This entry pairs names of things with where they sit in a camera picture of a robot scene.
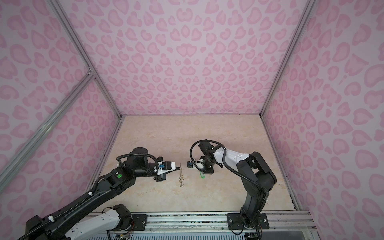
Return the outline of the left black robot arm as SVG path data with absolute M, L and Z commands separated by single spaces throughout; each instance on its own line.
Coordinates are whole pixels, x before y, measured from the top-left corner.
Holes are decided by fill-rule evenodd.
M 83 218 L 105 202 L 115 198 L 136 183 L 137 178 L 165 181 L 167 174 L 181 168 L 175 162 L 156 158 L 142 147 L 116 158 L 118 165 L 100 176 L 91 188 L 73 202 L 41 218 L 38 215 L 26 223 L 22 240 L 73 240 L 82 234 L 75 227 Z

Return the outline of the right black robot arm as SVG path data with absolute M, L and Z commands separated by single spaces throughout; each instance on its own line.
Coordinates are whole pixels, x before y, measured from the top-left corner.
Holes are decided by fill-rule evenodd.
M 199 140 L 194 143 L 196 145 L 203 155 L 199 160 L 194 160 L 194 147 L 191 147 L 190 157 L 193 166 L 201 173 L 212 175 L 214 166 L 217 165 L 241 178 L 247 192 L 246 201 L 240 210 L 243 226 L 256 229 L 270 191 L 277 183 L 277 178 L 265 159 L 258 152 L 247 154 L 229 150 L 217 141 Z

